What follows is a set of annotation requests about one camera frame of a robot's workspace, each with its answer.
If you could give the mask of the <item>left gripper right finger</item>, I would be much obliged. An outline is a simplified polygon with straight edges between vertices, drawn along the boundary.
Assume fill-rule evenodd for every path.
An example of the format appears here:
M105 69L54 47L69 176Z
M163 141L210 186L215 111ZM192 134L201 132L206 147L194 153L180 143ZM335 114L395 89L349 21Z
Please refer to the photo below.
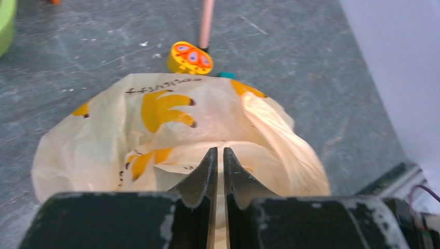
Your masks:
M395 215L380 199L281 197L223 152L231 248L408 248Z

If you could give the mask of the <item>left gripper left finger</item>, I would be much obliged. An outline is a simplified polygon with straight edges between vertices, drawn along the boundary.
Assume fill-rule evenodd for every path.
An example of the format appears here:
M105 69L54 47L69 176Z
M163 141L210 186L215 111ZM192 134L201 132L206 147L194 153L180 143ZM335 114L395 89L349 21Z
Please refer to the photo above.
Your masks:
M218 149L165 192L62 192L50 197L21 248L211 248Z

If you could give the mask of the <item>translucent orange plastic bag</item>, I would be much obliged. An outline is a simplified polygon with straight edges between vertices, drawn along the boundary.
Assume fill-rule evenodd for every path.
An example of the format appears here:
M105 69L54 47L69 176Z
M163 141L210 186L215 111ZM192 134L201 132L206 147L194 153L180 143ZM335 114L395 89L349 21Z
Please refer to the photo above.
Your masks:
M130 74L40 140L31 170L39 201L62 191L164 191L207 150L231 148L281 196L328 196L312 147L275 100L233 79Z

